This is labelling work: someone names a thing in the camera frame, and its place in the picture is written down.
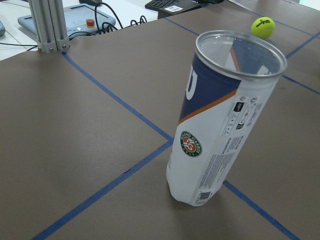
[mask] navy blue label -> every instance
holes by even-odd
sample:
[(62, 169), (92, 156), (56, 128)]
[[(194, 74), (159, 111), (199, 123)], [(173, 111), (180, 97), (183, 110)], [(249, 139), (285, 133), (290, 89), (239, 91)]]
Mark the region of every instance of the navy blue label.
[[(238, 71), (257, 75), (269, 75), (279, 71), (279, 62), (266, 48), (242, 39), (235, 39), (232, 47), (239, 64)], [(260, 73), (261, 67), (265, 68), (263, 73)]]
[(197, 55), (194, 55), (192, 68), (179, 123), (231, 98), (241, 82), (210, 69)]

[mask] brown table surface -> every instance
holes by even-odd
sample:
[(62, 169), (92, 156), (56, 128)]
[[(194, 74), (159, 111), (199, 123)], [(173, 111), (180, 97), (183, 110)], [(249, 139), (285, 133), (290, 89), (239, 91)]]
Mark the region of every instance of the brown table surface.
[[(260, 16), (288, 69), (219, 192), (177, 202), (166, 166), (195, 40)], [(319, 23), (286, 0), (224, 1), (1, 61), (0, 239), (319, 239)]]

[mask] keyboard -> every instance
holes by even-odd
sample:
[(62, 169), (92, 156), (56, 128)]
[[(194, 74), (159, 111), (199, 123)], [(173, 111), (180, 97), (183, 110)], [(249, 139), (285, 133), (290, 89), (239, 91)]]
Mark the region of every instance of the keyboard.
[(158, 9), (161, 9), (166, 6), (170, 6), (172, 4), (177, 4), (181, 0), (152, 0), (148, 2), (144, 7), (146, 9), (158, 11)]

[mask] metal rim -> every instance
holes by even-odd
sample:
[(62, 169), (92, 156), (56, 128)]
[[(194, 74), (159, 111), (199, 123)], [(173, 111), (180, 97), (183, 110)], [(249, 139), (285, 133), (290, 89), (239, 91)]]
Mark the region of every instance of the metal rim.
[[(280, 65), (279, 71), (276, 73), (273, 73), (273, 74), (269, 74), (269, 75), (257, 75), (257, 74), (250, 74), (250, 73), (245, 73), (245, 72), (234, 71), (234, 70), (225, 68), (224, 66), (221, 66), (221, 65), (215, 63), (213, 60), (209, 59), (206, 56), (206, 54), (204, 54), (200, 50), (200, 47), (199, 47), (199, 44), (201, 43), (201, 41), (203, 41), (204, 39), (207, 39), (207, 38), (212, 38), (212, 37), (238, 38), (238, 39), (252, 42), (254, 44), (259, 45), (262, 48), (267, 49), (278, 60), (279, 65)], [(258, 80), (258, 79), (269, 79), (269, 78), (277, 77), (279, 75), (282, 75), (288, 67), (288, 62), (287, 62), (286, 57), (275, 46), (273, 46), (272, 44), (270, 44), (269, 42), (267, 42), (265, 40), (262, 40), (261, 38), (255, 37), (253, 35), (241, 33), (241, 32), (228, 31), (228, 30), (207, 31), (207, 32), (200, 34), (197, 37), (197, 39), (195, 41), (195, 45), (196, 45), (196, 54), (197, 54), (198, 58), (200, 58), (205, 65), (207, 65), (209, 68), (213, 69), (214, 71), (216, 71), (222, 75), (232, 77), (235, 79), (239, 79), (239, 80), (243, 80), (243, 79)]]

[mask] metal frame post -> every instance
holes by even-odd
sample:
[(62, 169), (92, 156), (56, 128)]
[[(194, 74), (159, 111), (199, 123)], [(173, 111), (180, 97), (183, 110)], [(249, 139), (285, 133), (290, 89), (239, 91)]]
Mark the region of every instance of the metal frame post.
[(62, 0), (29, 0), (38, 47), (44, 53), (69, 48)]

